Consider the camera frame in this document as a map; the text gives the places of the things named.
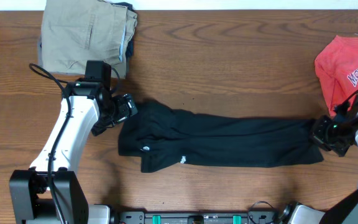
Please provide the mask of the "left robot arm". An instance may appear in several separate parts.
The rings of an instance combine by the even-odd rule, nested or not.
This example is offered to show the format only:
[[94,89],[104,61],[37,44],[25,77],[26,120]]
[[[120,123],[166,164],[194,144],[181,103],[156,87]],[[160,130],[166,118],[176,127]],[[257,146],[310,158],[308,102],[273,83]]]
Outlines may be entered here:
[[9,180],[16,223],[114,223],[108,205],[88,203],[77,179],[88,136],[100,135],[137,113],[132,95],[112,96],[108,82],[69,82],[59,117],[27,170]]

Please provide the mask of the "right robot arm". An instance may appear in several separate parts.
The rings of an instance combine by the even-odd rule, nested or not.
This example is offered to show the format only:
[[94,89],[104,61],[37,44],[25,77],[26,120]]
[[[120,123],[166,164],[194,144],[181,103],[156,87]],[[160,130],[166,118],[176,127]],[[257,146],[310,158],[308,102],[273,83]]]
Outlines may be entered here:
[[[322,116],[313,125],[310,137],[321,149],[345,156],[351,146],[358,148],[358,91],[352,104],[345,101],[337,107],[334,118]],[[358,181],[357,190],[329,210],[322,212],[300,203],[289,206],[288,216],[283,223],[358,223]]]

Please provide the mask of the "black athletic pants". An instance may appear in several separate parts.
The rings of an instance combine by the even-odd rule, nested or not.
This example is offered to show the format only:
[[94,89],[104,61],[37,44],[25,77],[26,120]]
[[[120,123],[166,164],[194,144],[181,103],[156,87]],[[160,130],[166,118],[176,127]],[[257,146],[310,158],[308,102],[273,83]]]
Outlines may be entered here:
[[152,173],[172,165],[278,167],[323,161],[309,139],[313,119],[228,118],[142,103],[119,134],[120,156]]

